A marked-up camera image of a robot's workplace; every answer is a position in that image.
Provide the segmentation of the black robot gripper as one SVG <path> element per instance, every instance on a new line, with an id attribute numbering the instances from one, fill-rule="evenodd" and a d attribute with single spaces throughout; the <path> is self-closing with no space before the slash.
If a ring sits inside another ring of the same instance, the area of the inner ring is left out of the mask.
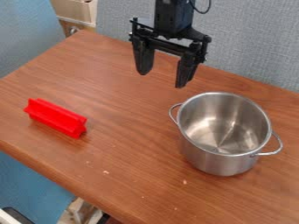
<path id="1" fill-rule="evenodd" d="M 194 13 L 206 14 L 195 7 L 197 0 L 155 0 L 154 20 L 134 17 L 130 41 L 134 46 L 135 67 L 142 75 L 154 68 L 155 50 L 182 56 L 178 62 L 175 87 L 183 88 L 193 80 L 203 63 L 211 37 L 193 27 Z"/>

